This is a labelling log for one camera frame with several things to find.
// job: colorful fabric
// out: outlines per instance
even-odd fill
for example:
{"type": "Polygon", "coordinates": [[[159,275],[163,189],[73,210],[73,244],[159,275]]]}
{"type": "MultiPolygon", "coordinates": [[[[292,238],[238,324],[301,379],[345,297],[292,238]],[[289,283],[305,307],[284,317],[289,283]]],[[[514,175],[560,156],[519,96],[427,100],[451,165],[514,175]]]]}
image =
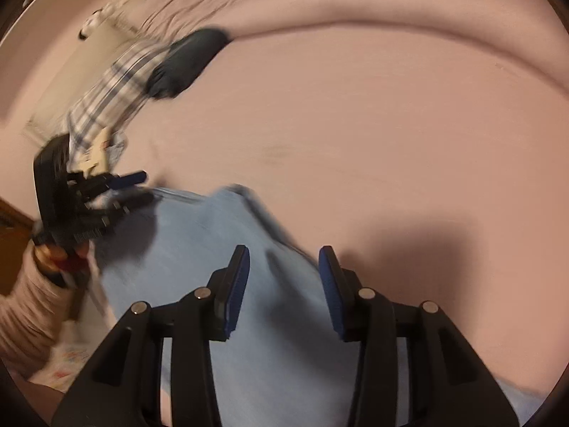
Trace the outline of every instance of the colorful fabric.
{"type": "Polygon", "coordinates": [[[116,130],[144,105],[146,82],[163,61],[168,45],[136,42],[66,114],[69,163],[73,165],[105,127],[116,130]]]}

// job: metal screw head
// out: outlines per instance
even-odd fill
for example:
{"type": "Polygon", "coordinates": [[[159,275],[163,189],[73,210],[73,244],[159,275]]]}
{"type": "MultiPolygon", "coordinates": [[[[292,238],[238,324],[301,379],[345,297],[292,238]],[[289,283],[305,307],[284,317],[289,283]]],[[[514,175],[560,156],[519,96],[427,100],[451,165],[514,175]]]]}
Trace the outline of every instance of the metal screw head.
{"type": "Polygon", "coordinates": [[[357,294],[365,300],[371,300],[372,298],[374,298],[376,296],[376,292],[373,289],[370,288],[361,288],[357,294]]]}
{"type": "Polygon", "coordinates": [[[435,302],[425,302],[423,304],[423,310],[427,313],[436,313],[439,311],[439,306],[435,302]]]}
{"type": "Polygon", "coordinates": [[[132,311],[135,315],[139,315],[140,313],[144,313],[147,308],[148,305],[146,305],[144,302],[136,302],[135,304],[132,304],[130,311],[132,311]]]}
{"type": "Polygon", "coordinates": [[[212,292],[208,288],[198,288],[193,292],[193,295],[198,299],[208,298],[211,294],[212,292]]]}

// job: blue towel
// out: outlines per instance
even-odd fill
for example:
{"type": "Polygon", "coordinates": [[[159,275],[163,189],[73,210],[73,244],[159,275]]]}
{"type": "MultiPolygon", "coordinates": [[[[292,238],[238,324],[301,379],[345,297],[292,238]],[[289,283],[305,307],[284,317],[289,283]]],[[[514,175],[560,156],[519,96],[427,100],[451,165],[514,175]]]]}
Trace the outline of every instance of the blue towel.
{"type": "MultiPolygon", "coordinates": [[[[235,246],[245,244],[251,268],[237,330],[227,342],[211,343],[224,425],[344,426],[359,344],[343,343],[334,333],[314,260],[294,247],[242,186],[211,197],[167,189],[155,193],[156,204],[126,217],[115,234],[96,245],[116,317],[137,300],[152,306],[178,301],[206,285],[213,271],[228,264],[235,246]]],[[[402,339],[398,350],[402,425],[407,403],[402,339]]],[[[163,385],[169,379],[165,358],[163,385]]]]}

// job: pink bedsheet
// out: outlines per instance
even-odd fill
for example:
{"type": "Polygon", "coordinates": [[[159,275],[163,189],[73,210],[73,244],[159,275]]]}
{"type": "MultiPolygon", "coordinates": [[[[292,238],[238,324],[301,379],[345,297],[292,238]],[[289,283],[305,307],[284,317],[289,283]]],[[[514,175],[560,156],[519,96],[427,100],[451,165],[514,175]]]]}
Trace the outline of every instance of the pink bedsheet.
{"type": "Polygon", "coordinates": [[[249,186],[308,252],[330,243],[390,299],[438,301],[497,375],[551,389],[569,355],[569,37],[546,0],[148,0],[130,17],[236,41],[145,106],[118,171],[249,186]]]}

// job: pink sleeve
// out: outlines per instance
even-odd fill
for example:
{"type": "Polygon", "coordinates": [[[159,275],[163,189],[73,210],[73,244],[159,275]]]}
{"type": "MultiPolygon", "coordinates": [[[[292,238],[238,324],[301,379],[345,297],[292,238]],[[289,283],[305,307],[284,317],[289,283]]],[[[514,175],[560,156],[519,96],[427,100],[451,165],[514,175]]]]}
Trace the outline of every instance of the pink sleeve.
{"type": "Polygon", "coordinates": [[[0,358],[26,379],[49,359],[73,294],[39,273],[32,249],[30,243],[12,293],[0,296],[0,358]]]}

